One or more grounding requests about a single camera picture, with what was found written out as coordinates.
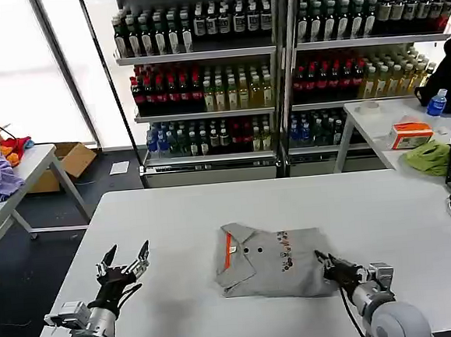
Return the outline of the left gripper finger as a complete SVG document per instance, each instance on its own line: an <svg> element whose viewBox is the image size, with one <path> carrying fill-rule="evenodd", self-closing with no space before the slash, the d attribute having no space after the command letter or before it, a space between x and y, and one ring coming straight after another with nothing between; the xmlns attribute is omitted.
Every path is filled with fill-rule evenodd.
<svg viewBox="0 0 451 337"><path fill-rule="evenodd" d="M126 268L126 274L134 275L135 279L139 279L141 275L145 273L150 265L150 261L148 260L150 254L149 246L150 242L146 240L142 245L136 260Z"/></svg>
<svg viewBox="0 0 451 337"><path fill-rule="evenodd" d="M116 255L117 245L114 244L111 249L106 252L100 263L97 264L97 279L107 275L107 272L111 270L113 259Z"/></svg>

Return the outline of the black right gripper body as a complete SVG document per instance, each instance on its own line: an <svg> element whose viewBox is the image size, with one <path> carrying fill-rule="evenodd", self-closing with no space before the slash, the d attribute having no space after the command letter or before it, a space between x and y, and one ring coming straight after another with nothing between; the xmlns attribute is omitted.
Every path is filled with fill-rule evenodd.
<svg viewBox="0 0 451 337"><path fill-rule="evenodd" d="M365 282L365 269L363 265L357 265L340 258L334 258L336 280L334 281L344 289L355 288Z"/></svg>

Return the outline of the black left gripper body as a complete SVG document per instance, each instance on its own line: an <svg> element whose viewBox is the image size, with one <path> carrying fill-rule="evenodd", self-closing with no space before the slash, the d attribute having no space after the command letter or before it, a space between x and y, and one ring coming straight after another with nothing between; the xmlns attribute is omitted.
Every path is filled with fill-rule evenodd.
<svg viewBox="0 0 451 337"><path fill-rule="evenodd" d="M119 311L119 303L123 295L124 289L133 283L136 283L136 275L132 272L125 271L124 266L110 267L97 277L100 289L96 298L90 302L87 307L104 308L108 311Z"/></svg>

